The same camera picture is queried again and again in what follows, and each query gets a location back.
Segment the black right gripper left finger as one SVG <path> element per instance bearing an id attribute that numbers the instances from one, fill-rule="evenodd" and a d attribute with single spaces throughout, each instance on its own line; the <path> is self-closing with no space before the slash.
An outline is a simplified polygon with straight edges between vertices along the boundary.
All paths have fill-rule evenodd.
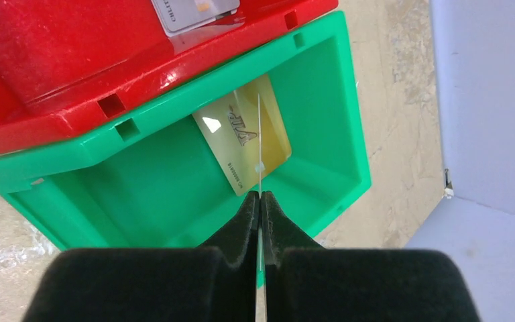
<path id="1" fill-rule="evenodd" d="M 79 248 L 45 271 L 24 321 L 253 321 L 260 198 L 194 248 Z"/>

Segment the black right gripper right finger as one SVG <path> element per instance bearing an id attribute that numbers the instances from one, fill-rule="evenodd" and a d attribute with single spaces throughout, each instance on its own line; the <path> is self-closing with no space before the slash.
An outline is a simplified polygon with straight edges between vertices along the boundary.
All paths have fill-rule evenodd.
<path id="1" fill-rule="evenodd" d="M 469 289 L 436 250 L 324 248 L 261 195 L 268 321 L 479 321 Z"/>

